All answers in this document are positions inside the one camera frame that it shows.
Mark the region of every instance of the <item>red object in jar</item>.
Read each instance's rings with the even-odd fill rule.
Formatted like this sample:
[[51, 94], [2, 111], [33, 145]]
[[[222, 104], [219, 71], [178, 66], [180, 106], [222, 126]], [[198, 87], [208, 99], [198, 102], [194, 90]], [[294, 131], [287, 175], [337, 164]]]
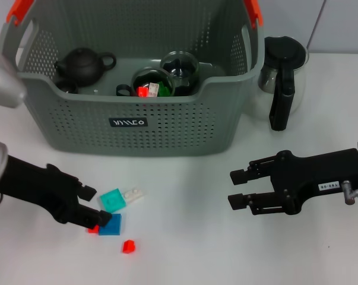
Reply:
[[138, 95], [138, 97], [147, 97], [148, 96], [148, 87], [138, 87], [137, 95]]

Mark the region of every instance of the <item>red block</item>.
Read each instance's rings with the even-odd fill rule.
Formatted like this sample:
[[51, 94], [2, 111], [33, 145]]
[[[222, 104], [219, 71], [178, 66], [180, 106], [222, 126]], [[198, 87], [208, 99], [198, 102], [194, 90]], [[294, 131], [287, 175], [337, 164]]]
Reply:
[[138, 95], [138, 97], [147, 97], [148, 96], [148, 87], [138, 87], [137, 95]]
[[135, 251], [135, 242], [133, 240], [127, 240], [123, 244], [122, 252], [124, 254], [130, 254]]
[[96, 225], [93, 230], [88, 229], [89, 233], [98, 233], [100, 231], [100, 226]]

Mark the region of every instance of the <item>black handle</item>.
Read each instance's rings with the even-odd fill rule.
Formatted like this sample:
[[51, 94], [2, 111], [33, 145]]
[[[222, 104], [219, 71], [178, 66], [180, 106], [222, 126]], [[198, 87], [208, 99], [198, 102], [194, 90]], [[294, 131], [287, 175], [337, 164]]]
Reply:
[[293, 96], [295, 95], [293, 69], [282, 66], [276, 76], [275, 84], [274, 100], [270, 111], [270, 123], [274, 131], [283, 131], [287, 128]]
[[112, 58], [113, 59], [113, 62], [109, 65], [105, 65], [103, 64], [103, 70], [104, 71], [108, 71], [108, 70], [111, 70], [115, 67], [115, 65], [117, 64], [117, 59], [115, 57], [114, 54], [112, 54], [111, 52], [103, 52], [103, 53], [100, 53], [98, 54], [99, 58], [100, 59], [104, 59], [104, 58]]
[[131, 90], [131, 87], [127, 84], [120, 84], [117, 86], [117, 89], [116, 89], [116, 94], [117, 96], [123, 96], [123, 97], [126, 97], [126, 96], [132, 96], [132, 90]]

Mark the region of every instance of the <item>orange basket handle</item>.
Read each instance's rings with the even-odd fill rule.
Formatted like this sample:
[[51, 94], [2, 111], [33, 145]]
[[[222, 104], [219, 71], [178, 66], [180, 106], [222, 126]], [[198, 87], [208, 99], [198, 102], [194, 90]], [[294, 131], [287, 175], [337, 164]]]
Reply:
[[17, 18], [15, 26], [18, 26], [23, 21], [33, 2], [34, 0], [15, 0], [14, 5], [7, 14], [6, 22], [9, 23], [11, 17], [15, 16]]
[[243, 0], [248, 10], [248, 14], [251, 21], [251, 27], [256, 28], [256, 19], [258, 19], [258, 24], [260, 27], [263, 27], [263, 17], [261, 9], [259, 7], [258, 0]]

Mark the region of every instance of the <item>gray plastic basket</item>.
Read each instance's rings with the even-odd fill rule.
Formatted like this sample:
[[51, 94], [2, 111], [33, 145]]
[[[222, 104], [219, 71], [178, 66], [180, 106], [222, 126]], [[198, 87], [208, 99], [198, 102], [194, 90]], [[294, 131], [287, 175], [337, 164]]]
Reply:
[[[221, 152], [233, 140], [249, 86], [263, 66], [262, 26], [250, 20], [242, 0], [34, 0], [23, 20], [16, 20], [13, 15], [4, 25], [0, 51], [16, 66], [17, 49], [33, 23], [17, 68], [28, 88], [30, 113], [48, 142], [62, 151]], [[113, 52], [118, 63], [95, 86], [66, 94], [53, 83], [58, 77], [53, 64], [79, 47]], [[158, 67], [174, 50], [200, 61], [196, 94], [115, 96], [118, 84], [130, 84], [142, 67]]]

